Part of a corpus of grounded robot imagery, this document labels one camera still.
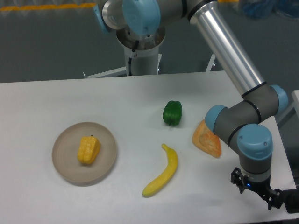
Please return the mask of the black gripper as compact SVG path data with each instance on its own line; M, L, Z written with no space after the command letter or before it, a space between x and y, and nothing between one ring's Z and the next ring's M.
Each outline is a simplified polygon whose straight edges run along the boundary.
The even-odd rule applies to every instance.
M264 173L253 174L244 169L240 170L239 168L235 168L231 173L230 181L237 186L240 194L242 194L245 189L258 193L268 204L268 210L272 208L280 209L283 204L283 191L270 187L270 169Z

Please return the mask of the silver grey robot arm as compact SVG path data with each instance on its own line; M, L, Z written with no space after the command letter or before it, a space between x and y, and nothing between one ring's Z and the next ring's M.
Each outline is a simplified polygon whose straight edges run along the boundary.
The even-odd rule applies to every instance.
M187 18L199 29L242 97L231 108L212 107L205 117L210 131L239 155L231 182L240 192L256 192L269 208L280 208L283 192L270 186L272 135L261 122L286 108L287 94L265 82L217 5L215 0L101 0L93 11L104 32L116 31L128 76L158 73L157 48L166 25Z

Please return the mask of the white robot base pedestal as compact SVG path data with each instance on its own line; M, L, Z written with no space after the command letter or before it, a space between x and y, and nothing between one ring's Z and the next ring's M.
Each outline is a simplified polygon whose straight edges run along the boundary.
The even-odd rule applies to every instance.
M123 47L125 66L84 78L124 77L157 75L162 55L159 47L165 39L165 28L152 34L137 35L129 27L116 31L119 44Z

